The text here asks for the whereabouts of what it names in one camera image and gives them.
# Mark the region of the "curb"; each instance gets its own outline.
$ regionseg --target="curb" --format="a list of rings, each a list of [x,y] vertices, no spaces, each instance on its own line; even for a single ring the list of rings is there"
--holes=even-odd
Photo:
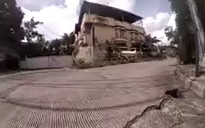
[[[190,77],[188,74],[183,73],[181,71],[180,67],[177,67],[175,70],[175,74],[178,77],[178,79],[183,82],[185,89],[192,90],[195,94],[197,94],[199,97],[205,99],[205,79],[204,77],[195,78]]]
[[[26,74],[34,74],[34,73],[59,72],[59,71],[69,71],[69,70],[70,69],[68,69],[68,68],[62,68],[62,69],[47,69],[47,70],[36,70],[36,71],[21,71],[21,72],[18,72],[18,73],[1,75],[0,79],[5,79],[5,78],[8,78],[8,77],[17,76],[17,75],[26,75]]]

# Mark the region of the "utility pole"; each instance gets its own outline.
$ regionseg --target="utility pole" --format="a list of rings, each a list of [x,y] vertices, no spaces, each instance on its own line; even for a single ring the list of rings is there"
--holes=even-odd
[[[198,63],[196,65],[196,72],[198,72],[199,74],[201,72],[205,72],[205,33],[202,27],[202,23],[198,17],[198,9],[197,9],[197,5],[195,3],[195,0],[186,0],[189,10],[190,10],[190,14],[191,14],[191,18],[192,21],[194,23],[195,29],[196,29],[196,52],[198,53],[196,55],[197,59],[198,59]]]

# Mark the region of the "fence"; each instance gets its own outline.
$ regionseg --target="fence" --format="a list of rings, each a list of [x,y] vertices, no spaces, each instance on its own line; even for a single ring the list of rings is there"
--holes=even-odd
[[[48,56],[26,58],[19,63],[21,69],[69,68],[73,64],[72,56]]]

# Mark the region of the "paved street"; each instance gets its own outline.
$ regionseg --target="paved street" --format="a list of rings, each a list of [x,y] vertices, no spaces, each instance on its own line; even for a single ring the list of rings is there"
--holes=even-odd
[[[175,62],[0,77],[0,128],[121,128],[161,99]]]

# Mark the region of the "window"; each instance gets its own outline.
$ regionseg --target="window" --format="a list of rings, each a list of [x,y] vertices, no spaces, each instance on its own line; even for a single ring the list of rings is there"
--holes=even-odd
[[[138,40],[138,33],[135,33],[135,40]]]
[[[115,29],[115,36],[118,38],[118,29]]]
[[[125,37],[125,30],[120,30],[120,37]]]
[[[133,33],[132,32],[130,32],[130,40],[133,40]]]

